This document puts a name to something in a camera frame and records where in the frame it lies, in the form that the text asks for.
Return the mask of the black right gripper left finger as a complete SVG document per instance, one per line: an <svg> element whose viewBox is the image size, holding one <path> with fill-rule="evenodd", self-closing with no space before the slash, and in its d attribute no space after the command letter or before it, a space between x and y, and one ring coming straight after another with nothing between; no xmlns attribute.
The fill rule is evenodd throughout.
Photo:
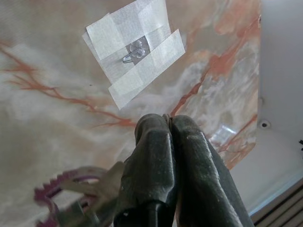
<svg viewBox="0 0 303 227"><path fill-rule="evenodd" d="M177 165L165 119L147 114L135 128L135 149L125 162L115 227L170 227L177 204Z"/></svg>

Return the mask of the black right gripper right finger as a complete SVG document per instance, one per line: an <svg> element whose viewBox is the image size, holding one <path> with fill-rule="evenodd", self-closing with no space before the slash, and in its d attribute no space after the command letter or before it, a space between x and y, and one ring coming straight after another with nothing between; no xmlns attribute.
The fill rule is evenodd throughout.
<svg viewBox="0 0 303 227"><path fill-rule="evenodd" d="M180 170L179 227L252 227L232 176L199 126L188 116L171 120Z"/></svg>

